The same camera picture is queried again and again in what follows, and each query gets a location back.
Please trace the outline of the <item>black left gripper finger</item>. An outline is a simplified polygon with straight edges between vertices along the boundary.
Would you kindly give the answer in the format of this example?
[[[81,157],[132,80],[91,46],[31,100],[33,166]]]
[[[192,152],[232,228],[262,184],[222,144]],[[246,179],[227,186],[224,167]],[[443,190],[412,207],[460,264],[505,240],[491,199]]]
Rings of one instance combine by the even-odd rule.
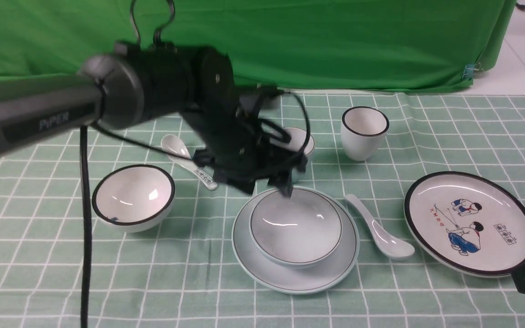
[[[292,171],[279,171],[268,179],[268,185],[276,187],[284,197],[291,197],[293,192]]]

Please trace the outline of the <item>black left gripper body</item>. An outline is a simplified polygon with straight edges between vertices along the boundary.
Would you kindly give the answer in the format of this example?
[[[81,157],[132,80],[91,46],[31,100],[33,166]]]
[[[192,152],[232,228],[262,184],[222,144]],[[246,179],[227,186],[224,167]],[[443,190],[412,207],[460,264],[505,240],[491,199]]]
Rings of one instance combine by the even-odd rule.
[[[271,140],[289,143],[290,136],[280,125],[259,116],[265,100],[283,95],[293,96],[308,120],[308,112],[296,93],[274,87],[264,88],[251,110],[239,102],[227,106],[213,101],[182,110],[183,120],[204,143],[203,148],[194,152],[192,161],[200,168],[211,168],[217,183],[247,195],[254,193],[257,181],[268,181],[279,171],[305,172],[308,136],[298,151],[281,148]]]

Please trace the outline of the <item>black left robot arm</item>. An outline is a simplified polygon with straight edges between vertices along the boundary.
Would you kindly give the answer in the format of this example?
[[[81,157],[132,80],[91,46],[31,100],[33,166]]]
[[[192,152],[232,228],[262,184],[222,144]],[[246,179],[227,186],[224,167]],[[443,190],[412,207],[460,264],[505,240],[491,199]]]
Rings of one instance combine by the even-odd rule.
[[[283,148],[290,135],[259,116],[284,93],[236,86],[231,59],[212,46],[118,41],[74,75],[0,81],[0,158],[80,127],[124,140],[117,129],[177,113],[204,143],[191,161],[211,168],[214,181],[252,195],[268,180],[290,197],[293,171],[308,164],[304,147]]]

